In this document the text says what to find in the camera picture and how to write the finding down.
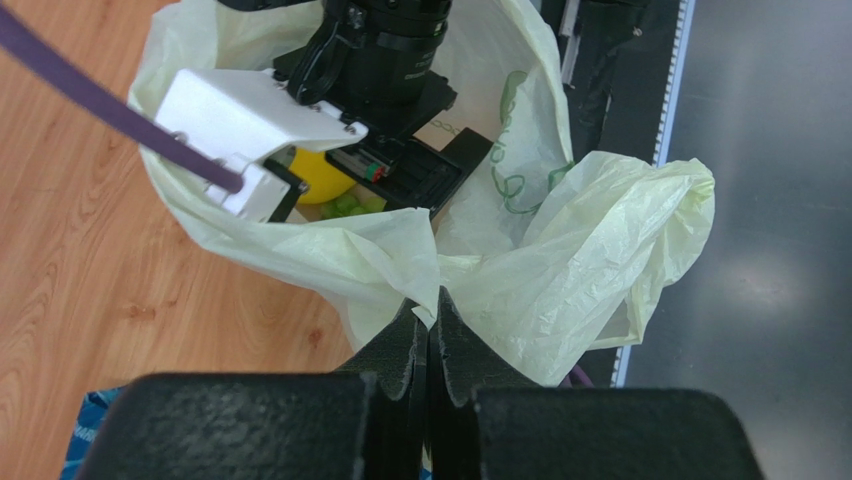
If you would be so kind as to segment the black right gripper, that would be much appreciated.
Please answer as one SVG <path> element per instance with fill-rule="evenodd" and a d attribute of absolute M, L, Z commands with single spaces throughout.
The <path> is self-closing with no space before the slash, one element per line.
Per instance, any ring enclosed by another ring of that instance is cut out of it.
<path fill-rule="evenodd" d="M 456 93 L 430 70 L 406 80 L 399 71 L 344 70 L 325 96 L 344 122 L 360 122 L 367 136 L 330 150 L 326 161 L 386 201 L 384 210 L 424 208 L 435 216 L 484 160 L 492 143 L 470 128 L 442 150 L 416 131 L 450 108 Z"/>

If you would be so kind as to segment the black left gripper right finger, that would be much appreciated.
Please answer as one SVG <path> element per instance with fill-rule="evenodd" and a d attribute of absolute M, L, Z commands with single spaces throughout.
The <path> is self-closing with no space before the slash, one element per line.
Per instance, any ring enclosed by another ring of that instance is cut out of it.
<path fill-rule="evenodd" d="M 684 389 L 543 387 L 439 295 L 429 333 L 428 447 L 437 479 L 759 479 L 736 415 Z"/>

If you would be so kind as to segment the yellow fake mango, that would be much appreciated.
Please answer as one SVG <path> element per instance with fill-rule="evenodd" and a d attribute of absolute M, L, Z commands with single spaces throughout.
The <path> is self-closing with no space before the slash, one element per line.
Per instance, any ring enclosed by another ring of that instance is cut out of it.
<path fill-rule="evenodd" d="M 334 200 L 349 191 L 355 180 L 326 161 L 324 152 L 296 148 L 289 170 L 307 184 L 298 204 L 316 205 Z"/>

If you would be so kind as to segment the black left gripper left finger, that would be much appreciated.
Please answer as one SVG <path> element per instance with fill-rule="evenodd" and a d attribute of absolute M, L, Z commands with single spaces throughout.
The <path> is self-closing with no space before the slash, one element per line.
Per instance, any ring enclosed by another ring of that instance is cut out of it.
<path fill-rule="evenodd" d="M 417 479 L 428 332 L 405 301 L 323 374 L 158 373 L 125 387 L 82 479 Z"/>

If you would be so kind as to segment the pale yellow plastic bag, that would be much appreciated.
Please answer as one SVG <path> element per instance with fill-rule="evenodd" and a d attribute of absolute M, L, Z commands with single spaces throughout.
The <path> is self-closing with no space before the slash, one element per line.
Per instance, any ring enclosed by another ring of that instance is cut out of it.
<path fill-rule="evenodd" d="M 429 140 L 493 141 L 438 225 L 405 209 L 302 225 L 246 222 L 154 152 L 150 181 L 203 249 L 318 292 L 355 348 L 405 299 L 427 325 L 446 288 L 465 322 L 531 380 L 559 384 L 583 353 L 642 341 L 662 290 L 701 255 L 715 180 L 700 161 L 574 161 L 559 55 L 527 1 L 457 1 L 436 70 L 457 91 Z"/>

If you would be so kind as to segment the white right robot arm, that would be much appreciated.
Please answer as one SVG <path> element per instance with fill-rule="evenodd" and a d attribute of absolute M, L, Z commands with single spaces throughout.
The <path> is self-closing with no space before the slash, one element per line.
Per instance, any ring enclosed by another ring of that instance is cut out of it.
<path fill-rule="evenodd" d="M 449 30 L 448 1 L 326 1 L 307 44 L 272 62 L 272 76 L 297 104 L 327 101 L 347 128 L 364 125 L 354 144 L 312 153 L 290 148 L 289 167 L 267 167 L 287 179 L 323 168 L 359 184 L 383 210 L 424 208 L 436 215 L 479 166 L 492 144 L 471 128 L 442 150 L 415 133 L 445 110 L 457 93 L 433 71 Z"/>

